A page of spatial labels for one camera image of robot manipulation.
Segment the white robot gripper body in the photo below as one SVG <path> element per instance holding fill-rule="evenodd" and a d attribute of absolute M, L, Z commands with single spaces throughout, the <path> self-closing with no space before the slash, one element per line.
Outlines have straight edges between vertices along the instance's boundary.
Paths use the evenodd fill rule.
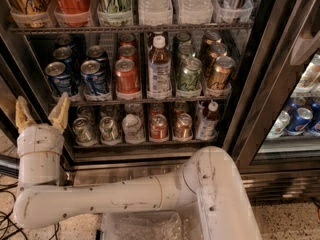
<path fill-rule="evenodd" d="M 64 137 L 48 124 L 31 125 L 17 139 L 19 183 L 54 185 L 59 181 Z"/>

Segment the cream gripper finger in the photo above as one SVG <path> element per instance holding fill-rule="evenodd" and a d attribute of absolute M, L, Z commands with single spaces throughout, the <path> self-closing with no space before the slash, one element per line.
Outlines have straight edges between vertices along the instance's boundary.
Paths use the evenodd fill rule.
<path fill-rule="evenodd" d="M 19 96 L 16 100 L 16 113 L 15 113 L 15 124 L 18 128 L 18 132 L 21 133 L 27 127 L 34 125 L 35 120 L 33 119 L 31 112 L 28 108 L 27 101 L 24 97 Z"/>
<path fill-rule="evenodd" d="M 60 133 L 63 133 L 68 124 L 68 111 L 70 107 L 70 99 L 66 92 L 64 92 L 56 106 L 49 114 L 49 121 L 51 125 Z"/>

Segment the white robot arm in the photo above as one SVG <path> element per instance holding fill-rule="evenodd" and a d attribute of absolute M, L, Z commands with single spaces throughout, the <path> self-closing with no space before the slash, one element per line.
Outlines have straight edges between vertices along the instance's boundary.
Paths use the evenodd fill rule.
<path fill-rule="evenodd" d="M 48 124 L 35 122 L 27 101 L 16 100 L 18 193 L 13 214 L 19 226 L 38 229 L 87 213 L 178 210 L 195 202 L 204 240 L 262 240 L 232 158 L 209 146 L 181 168 L 162 175 L 92 187 L 63 187 L 60 156 L 70 99 L 63 94 Z"/>

